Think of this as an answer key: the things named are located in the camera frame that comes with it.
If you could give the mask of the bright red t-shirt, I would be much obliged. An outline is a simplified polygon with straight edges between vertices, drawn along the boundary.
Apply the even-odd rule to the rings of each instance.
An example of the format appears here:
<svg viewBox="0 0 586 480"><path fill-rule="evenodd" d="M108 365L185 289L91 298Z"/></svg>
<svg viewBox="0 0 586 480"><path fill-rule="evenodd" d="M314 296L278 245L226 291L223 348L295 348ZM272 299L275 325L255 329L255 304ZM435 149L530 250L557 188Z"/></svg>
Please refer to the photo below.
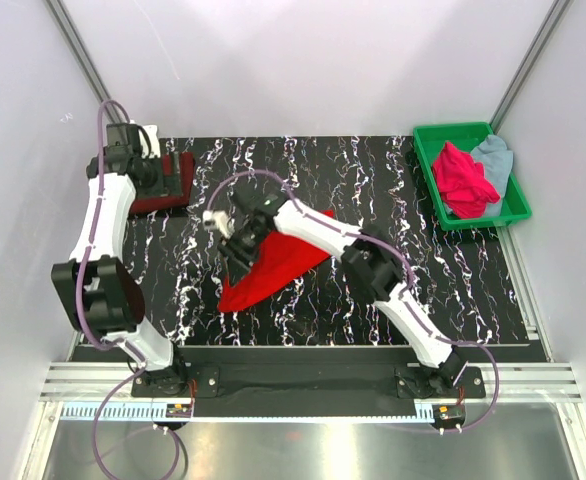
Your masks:
<svg viewBox="0 0 586 480"><path fill-rule="evenodd" d="M301 239L278 232L274 216L269 213L251 210L245 217L256 214L266 217L268 235L250 272L230 273L222 256L226 268L218 304L222 313L239 312L259 303L330 257L329 253Z"/></svg>

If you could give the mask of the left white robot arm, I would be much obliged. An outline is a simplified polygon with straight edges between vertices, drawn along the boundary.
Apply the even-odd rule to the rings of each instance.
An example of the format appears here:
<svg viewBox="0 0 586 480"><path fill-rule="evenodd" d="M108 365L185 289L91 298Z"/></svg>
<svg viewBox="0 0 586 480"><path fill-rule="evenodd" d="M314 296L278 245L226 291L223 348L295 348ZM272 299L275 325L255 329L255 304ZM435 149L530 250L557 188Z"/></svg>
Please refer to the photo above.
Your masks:
<svg viewBox="0 0 586 480"><path fill-rule="evenodd" d="M125 352L140 385L177 396L188 387L186 363L147 318L123 246L131 215L188 203L193 160L162 154L155 125L110 124L102 140L86 168L89 200L79 239L69 259L52 267L51 280L76 331L101 351Z"/></svg>

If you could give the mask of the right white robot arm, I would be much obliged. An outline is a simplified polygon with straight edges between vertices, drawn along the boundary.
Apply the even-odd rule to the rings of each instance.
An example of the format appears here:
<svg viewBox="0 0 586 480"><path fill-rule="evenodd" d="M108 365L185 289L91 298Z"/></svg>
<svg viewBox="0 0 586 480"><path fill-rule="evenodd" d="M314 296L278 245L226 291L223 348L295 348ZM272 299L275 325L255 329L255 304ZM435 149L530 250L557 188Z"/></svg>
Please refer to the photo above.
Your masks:
<svg viewBox="0 0 586 480"><path fill-rule="evenodd" d="M245 310L282 290L328 258L344 272L352 298L391 322L419 362L404 383L417 398L457 394L467 368L455 343L419 308L410 292L414 278L399 253L372 225L336 220L284 194L236 192L242 219L208 211L207 227L220 232L218 251L227 268L220 311Z"/></svg>

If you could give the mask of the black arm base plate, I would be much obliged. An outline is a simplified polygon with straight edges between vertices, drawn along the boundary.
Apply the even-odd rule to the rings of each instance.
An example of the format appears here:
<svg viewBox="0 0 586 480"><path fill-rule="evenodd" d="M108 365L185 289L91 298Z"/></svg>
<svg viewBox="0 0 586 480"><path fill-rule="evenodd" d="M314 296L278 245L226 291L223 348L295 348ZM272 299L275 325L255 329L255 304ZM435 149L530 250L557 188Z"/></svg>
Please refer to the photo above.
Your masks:
<svg viewBox="0 0 586 480"><path fill-rule="evenodd" d="M450 380L421 367L406 346L183 347L186 379L134 383L136 397L194 400L198 419L397 420L419 401L483 399L480 370L466 362Z"/></svg>

